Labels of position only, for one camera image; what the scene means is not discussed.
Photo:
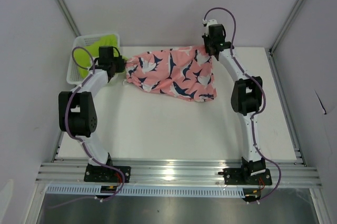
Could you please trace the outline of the pink shark print shorts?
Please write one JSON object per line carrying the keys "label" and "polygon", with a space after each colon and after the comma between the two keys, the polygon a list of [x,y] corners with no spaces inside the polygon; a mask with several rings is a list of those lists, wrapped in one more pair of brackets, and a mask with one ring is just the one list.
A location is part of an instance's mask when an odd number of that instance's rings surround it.
{"label": "pink shark print shorts", "polygon": [[146,93],[206,102],[217,97],[212,57],[203,45],[147,51],[126,61],[126,80]]}

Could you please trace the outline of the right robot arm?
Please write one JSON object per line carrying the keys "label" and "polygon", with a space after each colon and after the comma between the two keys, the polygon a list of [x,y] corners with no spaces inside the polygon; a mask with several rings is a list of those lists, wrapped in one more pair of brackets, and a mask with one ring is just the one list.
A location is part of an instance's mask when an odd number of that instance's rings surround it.
{"label": "right robot arm", "polygon": [[265,108],[262,104],[265,94],[262,90],[262,78],[253,77],[243,67],[231,42],[225,40],[226,32],[216,20],[204,21],[205,33],[202,35],[206,53],[218,60],[230,74],[234,86],[231,106],[237,113],[243,135],[243,157],[241,179],[252,184],[265,172],[265,159],[259,153],[259,133],[257,115]]}

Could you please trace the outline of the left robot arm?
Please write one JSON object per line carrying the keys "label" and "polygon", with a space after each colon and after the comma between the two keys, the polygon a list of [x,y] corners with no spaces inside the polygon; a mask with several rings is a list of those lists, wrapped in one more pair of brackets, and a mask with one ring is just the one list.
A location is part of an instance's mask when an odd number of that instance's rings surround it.
{"label": "left robot arm", "polygon": [[96,176],[103,182],[114,177],[114,168],[107,150],[95,133],[98,118],[94,97],[111,79],[125,70],[125,60],[115,46],[100,46],[98,58],[93,58],[88,49],[76,46],[72,50],[72,60],[77,63],[74,54],[83,50],[91,62],[84,80],[70,91],[58,95],[58,119],[60,130],[79,142],[88,156],[88,164],[98,166]]}

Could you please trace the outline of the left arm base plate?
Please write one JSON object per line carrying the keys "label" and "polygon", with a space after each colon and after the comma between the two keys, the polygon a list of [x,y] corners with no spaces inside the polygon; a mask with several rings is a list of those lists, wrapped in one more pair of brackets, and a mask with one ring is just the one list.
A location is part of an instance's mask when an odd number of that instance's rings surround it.
{"label": "left arm base plate", "polygon": [[[130,166],[115,166],[120,172],[124,174],[124,182],[129,183],[131,176]],[[122,176],[119,172],[105,168],[102,166],[93,166],[88,164],[84,174],[85,182],[122,182]]]}

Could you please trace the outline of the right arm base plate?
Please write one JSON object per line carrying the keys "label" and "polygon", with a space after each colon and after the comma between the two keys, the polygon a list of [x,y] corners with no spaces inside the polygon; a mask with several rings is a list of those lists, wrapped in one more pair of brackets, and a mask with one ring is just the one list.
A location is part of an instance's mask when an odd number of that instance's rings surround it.
{"label": "right arm base plate", "polygon": [[224,168],[217,174],[224,178],[226,185],[272,185],[272,177],[269,169],[265,169],[258,174],[249,175],[248,172],[244,171],[242,168]]}

